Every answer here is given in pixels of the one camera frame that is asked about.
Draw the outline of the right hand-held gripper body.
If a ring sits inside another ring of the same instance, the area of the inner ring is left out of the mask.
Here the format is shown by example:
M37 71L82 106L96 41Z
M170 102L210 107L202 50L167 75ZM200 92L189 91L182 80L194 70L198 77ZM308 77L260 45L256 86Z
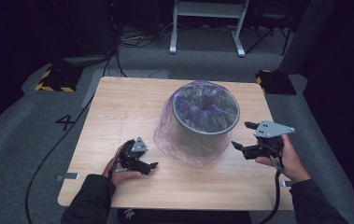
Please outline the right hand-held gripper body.
M253 130L257 143L254 146L244 147L242 153L246 160L278 157L284 147L282 135L294 132L295 129L292 127L264 119L259 123L259 127Z

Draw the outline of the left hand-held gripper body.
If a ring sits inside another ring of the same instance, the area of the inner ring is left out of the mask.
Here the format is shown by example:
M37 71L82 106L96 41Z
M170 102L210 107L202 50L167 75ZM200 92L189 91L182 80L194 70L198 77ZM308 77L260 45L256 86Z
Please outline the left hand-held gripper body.
M117 171L137 171L141 174L150 173L150 165L140 160L140 157L148 150L141 137L127 141L121 148L117 163L121 168Z

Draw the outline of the person's left hand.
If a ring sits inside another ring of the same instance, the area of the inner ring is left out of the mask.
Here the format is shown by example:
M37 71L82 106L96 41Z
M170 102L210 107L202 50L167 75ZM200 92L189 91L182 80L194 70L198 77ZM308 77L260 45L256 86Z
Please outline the person's left hand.
M120 185L125 180L135 179L142 176L142 174L137 171L116 171L116 166L118 165L117 160L121 150L122 146L118 148L115 156L108 162L105 170L103 171L103 176L109 177L115 186Z

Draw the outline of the person's right hand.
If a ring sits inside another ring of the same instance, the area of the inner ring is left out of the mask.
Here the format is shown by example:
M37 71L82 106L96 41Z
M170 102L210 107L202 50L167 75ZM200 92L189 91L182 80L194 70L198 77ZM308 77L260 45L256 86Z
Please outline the person's right hand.
M311 175L303 167L289 137L286 134L283 134L282 140L284 143L282 152L282 160L284 164L283 175L286 176L292 183L309 180Z

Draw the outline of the black yellow striped base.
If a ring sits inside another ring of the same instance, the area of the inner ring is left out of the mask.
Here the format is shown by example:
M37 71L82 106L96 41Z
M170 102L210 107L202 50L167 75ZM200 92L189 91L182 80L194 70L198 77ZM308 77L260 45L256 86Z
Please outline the black yellow striped base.
M256 82L261 86L264 94L295 95L294 89L288 75L278 70L259 70L255 74Z
M37 91L65 91L74 92L84 68L69 67L66 69L50 66L39 80Z

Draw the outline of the grey pillar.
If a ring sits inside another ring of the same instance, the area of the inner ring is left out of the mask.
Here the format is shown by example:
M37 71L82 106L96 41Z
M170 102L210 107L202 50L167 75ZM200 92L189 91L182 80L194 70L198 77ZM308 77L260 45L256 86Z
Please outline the grey pillar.
M336 0L310 0L278 71L286 75L300 72L314 47L326 21L332 14Z

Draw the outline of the black folding stand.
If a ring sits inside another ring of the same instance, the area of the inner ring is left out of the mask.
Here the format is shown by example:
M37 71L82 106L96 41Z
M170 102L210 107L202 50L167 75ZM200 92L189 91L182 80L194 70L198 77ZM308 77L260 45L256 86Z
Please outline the black folding stand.
M293 17L289 9L255 8L254 19L250 26L254 28L259 39L247 49L247 53L257 47L267 36L272 35L275 29L278 29L285 38L281 52L281 55L284 55L290 40L292 21Z

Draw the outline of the white metal stand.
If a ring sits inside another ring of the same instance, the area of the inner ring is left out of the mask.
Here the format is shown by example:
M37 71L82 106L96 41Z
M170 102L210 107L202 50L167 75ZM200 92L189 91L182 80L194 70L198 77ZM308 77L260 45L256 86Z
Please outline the white metal stand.
M177 52L177 20L179 17L208 17L222 19L238 19L236 28L231 31L234 45L239 57L245 57L246 52L239 38L242 25L248 11L250 0L243 0L238 4L187 2L175 0L173 8L173 28L170 39L169 52Z

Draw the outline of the dark equipment stand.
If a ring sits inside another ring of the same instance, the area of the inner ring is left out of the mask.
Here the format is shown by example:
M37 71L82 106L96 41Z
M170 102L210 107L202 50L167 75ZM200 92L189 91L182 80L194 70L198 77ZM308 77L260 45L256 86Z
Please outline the dark equipment stand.
M109 62L115 54L116 35L108 0L50 0L71 36L88 56L77 67Z

